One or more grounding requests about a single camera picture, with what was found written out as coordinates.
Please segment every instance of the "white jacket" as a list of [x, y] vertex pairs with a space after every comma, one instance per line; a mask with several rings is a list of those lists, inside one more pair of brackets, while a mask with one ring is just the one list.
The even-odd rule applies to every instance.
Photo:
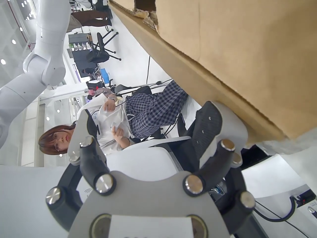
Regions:
[[101, 136], [98, 138], [98, 143], [101, 150], [106, 155], [122, 150], [121, 146], [113, 138], [111, 130], [112, 123], [120, 126], [124, 131], [124, 137], [129, 138], [132, 136], [125, 104], [122, 104], [125, 100], [118, 98], [118, 101], [116, 102], [117, 107], [113, 112], [103, 112], [103, 114], [99, 114], [100, 108], [103, 108], [103, 105], [107, 100], [108, 99], [104, 94], [100, 94], [90, 102], [86, 103], [77, 113], [77, 117], [79, 117], [81, 111], [87, 109], [92, 115], [92, 118], [94, 122], [98, 124], [101, 133]]

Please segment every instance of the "office chair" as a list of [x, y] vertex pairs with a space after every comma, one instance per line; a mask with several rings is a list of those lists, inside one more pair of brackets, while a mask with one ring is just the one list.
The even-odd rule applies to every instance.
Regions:
[[108, 34], [110, 34], [112, 31], [113, 31], [113, 29], [111, 29], [109, 32], [107, 32], [107, 34], [105, 36], [102, 36], [100, 33], [97, 33], [98, 43], [97, 44], [93, 43], [92, 51], [90, 51], [86, 55], [86, 59], [88, 62], [93, 62], [93, 63], [97, 64], [97, 63], [108, 61], [110, 57], [117, 59], [117, 60], [121, 60], [121, 58], [114, 57], [108, 53], [108, 52], [111, 52], [111, 53], [115, 54], [116, 53], [115, 51], [110, 51], [110, 50], [105, 48], [106, 44], [108, 44], [119, 33], [116, 32], [107, 42], [105, 42], [105, 43], [103, 42], [103, 39]]

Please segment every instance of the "person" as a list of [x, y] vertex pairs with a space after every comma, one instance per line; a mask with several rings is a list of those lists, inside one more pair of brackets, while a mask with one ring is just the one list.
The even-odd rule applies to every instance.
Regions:
[[83, 74], [89, 74], [89, 76], [93, 79], [97, 78], [100, 74], [98, 72], [95, 72], [94, 68], [85, 68], [81, 71]]
[[[174, 124], [187, 97], [186, 92], [172, 81], [158, 94], [141, 92], [125, 99], [114, 94], [108, 98], [100, 94], [80, 108], [78, 115], [84, 109], [92, 115], [101, 132], [98, 143], [108, 155], [133, 144], [130, 137], [146, 138], [161, 126]], [[39, 138], [40, 150], [50, 155], [67, 153], [74, 128], [75, 125], [51, 128]]]
[[88, 88], [88, 96], [87, 99], [88, 100], [92, 100], [93, 96], [98, 96], [100, 94], [104, 94], [107, 98], [110, 94], [112, 94], [111, 90], [109, 88], [103, 87], [103, 88]]
[[67, 33], [82, 26], [102, 27], [107, 25], [112, 26], [108, 13], [106, 12], [96, 10], [77, 11], [70, 14]]

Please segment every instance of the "white robotic arm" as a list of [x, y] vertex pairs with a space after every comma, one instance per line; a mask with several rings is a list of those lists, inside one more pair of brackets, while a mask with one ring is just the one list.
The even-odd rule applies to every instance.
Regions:
[[63, 80], [62, 53], [70, 13], [68, 0], [39, 0], [36, 44], [23, 62], [25, 73], [0, 89], [0, 148], [7, 139], [12, 120], [47, 86], [58, 85]]

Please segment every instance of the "white label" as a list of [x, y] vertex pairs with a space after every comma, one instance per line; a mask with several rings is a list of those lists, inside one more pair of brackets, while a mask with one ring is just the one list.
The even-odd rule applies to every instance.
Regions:
[[109, 238], [194, 238], [189, 217], [112, 215]]

